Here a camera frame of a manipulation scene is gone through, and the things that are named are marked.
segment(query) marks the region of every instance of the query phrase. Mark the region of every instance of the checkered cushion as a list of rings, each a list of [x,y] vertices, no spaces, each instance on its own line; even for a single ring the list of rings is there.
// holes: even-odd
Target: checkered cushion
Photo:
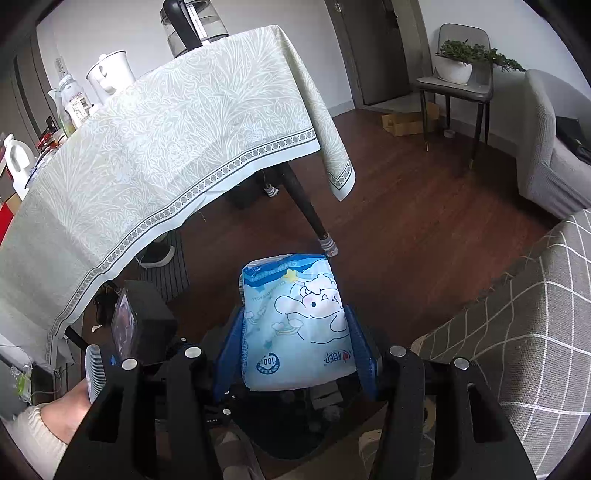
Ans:
[[[537,478],[560,462],[591,411],[591,210],[542,237],[492,287],[416,342],[421,357],[475,362]]]

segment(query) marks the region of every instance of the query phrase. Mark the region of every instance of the blue package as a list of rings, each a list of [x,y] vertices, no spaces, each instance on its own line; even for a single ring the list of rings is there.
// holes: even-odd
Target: blue package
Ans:
[[[292,390],[354,373],[343,304],[324,255],[282,255],[242,270],[242,378],[255,391]]]

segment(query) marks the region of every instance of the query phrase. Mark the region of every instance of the tablecloth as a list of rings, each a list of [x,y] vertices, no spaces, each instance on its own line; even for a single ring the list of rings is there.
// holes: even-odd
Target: tablecloth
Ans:
[[[278,26],[146,74],[68,139],[25,198],[0,246],[0,333],[52,364],[65,327],[157,236],[257,170],[320,147],[342,200],[355,172]]]

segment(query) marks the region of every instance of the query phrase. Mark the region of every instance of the white kettle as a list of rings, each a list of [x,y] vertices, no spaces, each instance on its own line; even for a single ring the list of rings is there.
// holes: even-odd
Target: white kettle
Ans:
[[[102,54],[86,74],[86,80],[92,85],[102,104],[120,90],[132,85],[135,76],[127,62],[125,50]]]

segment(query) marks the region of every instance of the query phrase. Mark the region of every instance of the plastic bottle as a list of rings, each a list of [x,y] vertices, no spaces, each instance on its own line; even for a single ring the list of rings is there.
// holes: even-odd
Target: plastic bottle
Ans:
[[[47,94],[56,103],[57,120],[60,124],[60,128],[64,131],[67,137],[70,137],[71,134],[76,131],[76,127],[74,127],[74,123],[72,123],[70,114],[64,110],[64,105],[61,102],[60,89],[54,88],[53,90],[47,92]]]
[[[12,175],[14,190],[23,200],[29,192],[26,185],[29,180],[29,171],[35,164],[36,157],[26,143],[15,140],[12,134],[6,137],[4,146],[6,147],[4,158]]]
[[[70,114],[72,123],[79,129],[89,119],[90,100],[84,89],[68,74],[60,80],[61,102]]]

